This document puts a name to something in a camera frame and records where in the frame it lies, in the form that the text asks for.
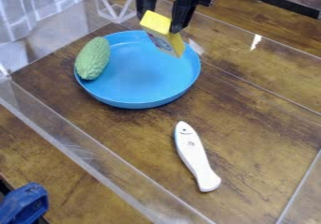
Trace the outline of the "green bumpy toy gourd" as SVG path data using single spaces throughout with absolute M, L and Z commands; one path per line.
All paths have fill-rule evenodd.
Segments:
M 83 47 L 75 60 L 75 71 L 83 80 L 95 80 L 111 57 L 111 45 L 103 37 L 95 37 Z

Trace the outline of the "black bar in background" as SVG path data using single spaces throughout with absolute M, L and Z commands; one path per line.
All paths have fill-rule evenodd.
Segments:
M 321 17 L 321 11 L 312 8 L 312 7 L 308 7 L 308 6 L 304 6 L 301 4 L 297 4 L 292 1 L 288 1 L 288 0 L 257 0 L 257 1 L 261 1 L 269 5 L 273 5 L 276 7 L 281 7 L 282 9 L 290 11 L 290 12 L 294 12 L 297 14 L 301 14 L 306 17 L 310 17 L 313 19 L 318 19 Z

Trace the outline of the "blue clamp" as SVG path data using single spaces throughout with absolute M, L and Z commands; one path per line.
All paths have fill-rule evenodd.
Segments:
M 49 210 L 44 187 L 28 183 L 12 190 L 0 202 L 0 224 L 33 224 Z

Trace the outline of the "clear acrylic enclosure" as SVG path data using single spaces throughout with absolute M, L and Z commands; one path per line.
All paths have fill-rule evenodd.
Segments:
M 29 64 L 0 65 L 0 181 L 45 188 L 49 224 L 321 224 L 321 21 L 254 0 L 201 7 L 182 34 L 198 80 L 130 111 L 86 93 L 74 61 L 138 26 L 131 0 L 86 0 L 31 32 Z M 210 192 L 177 152 L 179 121 L 221 178 Z

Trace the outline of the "yellow toy brick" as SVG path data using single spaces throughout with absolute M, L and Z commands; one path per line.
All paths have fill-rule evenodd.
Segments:
M 139 24 L 158 50 L 179 58 L 186 46 L 181 34 L 171 32 L 171 19 L 147 10 Z

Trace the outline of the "white checked curtain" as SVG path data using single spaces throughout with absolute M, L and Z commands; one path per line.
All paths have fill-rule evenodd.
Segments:
M 25 37 L 37 23 L 83 0 L 0 0 L 0 45 Z

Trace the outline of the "blue round tray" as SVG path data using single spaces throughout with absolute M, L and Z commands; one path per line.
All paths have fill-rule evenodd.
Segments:
M 181 98 L 201 73 L 201 60 L 189 44 L 179 58 L 160 52 L 142 30 L 104 36 L 110 62 L 94 81 L 74 77 L 100 102 L 123 109 L 148 109 Z

